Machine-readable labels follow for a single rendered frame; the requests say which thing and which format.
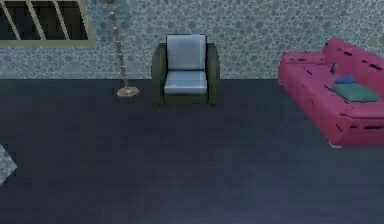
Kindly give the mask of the green cushion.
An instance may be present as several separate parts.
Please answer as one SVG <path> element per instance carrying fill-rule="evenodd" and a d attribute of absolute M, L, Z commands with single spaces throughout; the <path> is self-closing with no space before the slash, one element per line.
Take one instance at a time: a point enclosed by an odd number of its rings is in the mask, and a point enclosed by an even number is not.
<path fill-rule="evenodd" d="M 334 84 L 332 90 L 341 98 L 351 102 L 377 102 L 380 96 L 368 87 L 360 84 Z"/>

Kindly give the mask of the window with beige frame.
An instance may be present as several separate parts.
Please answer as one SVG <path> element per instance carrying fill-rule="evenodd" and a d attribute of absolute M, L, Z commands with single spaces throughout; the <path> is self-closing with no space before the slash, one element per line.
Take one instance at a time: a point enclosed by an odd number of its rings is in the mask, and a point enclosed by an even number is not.
<path fill-rule="evenodd" d="M 87 0 L 0 0 L 0 47 L 95 44 Z"/>

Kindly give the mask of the blue cushion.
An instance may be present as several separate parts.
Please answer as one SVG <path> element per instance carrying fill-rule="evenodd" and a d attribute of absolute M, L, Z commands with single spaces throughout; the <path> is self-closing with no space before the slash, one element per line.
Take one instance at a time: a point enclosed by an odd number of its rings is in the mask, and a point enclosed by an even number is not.
<path fill-rule="evenodd" d="M 356 82 L 356 79 L 353 75 L 349 74 L 346 76 L 342 76 L 337 78 L 334 83 L 335 84 L 353 84 Z"/>

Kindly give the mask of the pink sofa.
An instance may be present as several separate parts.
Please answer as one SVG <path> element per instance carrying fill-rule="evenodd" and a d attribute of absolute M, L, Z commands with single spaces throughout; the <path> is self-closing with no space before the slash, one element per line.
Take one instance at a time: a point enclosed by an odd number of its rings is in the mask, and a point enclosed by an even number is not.
<path fill-rule="evenodd" d="M 355 102 L 337 94 L 335 81 L 348 75 L 380 100 Z M 331 38 L 319 52 L 284 53 L 278 82 L 331 146 L 384 146 L 384 57 Z"/>

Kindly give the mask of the beige floor lamp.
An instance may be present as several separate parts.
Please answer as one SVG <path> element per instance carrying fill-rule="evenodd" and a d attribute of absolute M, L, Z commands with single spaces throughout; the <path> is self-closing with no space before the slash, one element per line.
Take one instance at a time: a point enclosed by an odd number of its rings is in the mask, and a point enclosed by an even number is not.
<path fill-rule="evenodd" d="M 139 93 L 139 89 L 135 86 L 130 86 L 129 80 L 127 78 L 124 55 L 121 49 L 121 41 L 119 38 L 119 29 L 117 27 L 117 17 L 113 8 L 113 3 L 115 2 L 115 0 L 103 0 L 103 1 L 106 3 L 107 9 L 108 9 L 108 18 L 112 26 L 113 41 L 114 41 L 114 45 L 115 45 L 115 49 L 116 49 L 116 53 L 119 61 L 121 79 L 123 82 L 123 87 L 117 91 L 117 96 L 120 98 L 134 97 Z"/>

